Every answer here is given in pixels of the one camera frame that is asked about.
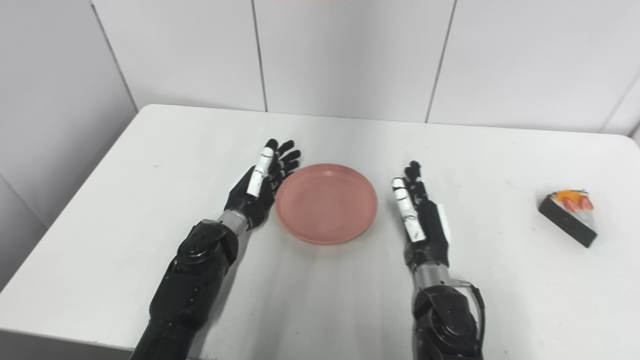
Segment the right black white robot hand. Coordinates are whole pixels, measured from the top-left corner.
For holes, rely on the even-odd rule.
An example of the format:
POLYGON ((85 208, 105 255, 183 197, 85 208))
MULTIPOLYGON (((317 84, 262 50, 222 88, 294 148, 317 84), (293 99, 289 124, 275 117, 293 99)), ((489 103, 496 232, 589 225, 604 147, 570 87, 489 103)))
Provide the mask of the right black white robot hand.
POLYGON ((450 266, 450 244, 442 225, 438 205, 432 201, 422 180, 421 164, 410 161, 402 177, 391 180, 405 230, 404 261, 410 271, 431 264, 450 266))

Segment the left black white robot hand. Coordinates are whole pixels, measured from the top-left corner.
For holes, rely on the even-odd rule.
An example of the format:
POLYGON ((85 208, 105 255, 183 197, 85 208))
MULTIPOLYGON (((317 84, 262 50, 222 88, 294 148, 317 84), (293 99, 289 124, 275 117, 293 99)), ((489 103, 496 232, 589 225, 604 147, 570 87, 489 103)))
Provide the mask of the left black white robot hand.
POLYGON ((249 230, 261 226, 282 184, 300 166, 302 153, 295 145, 293 140, 268 140, 256 164, 231 189, 224 211, 241 215, 249 230))

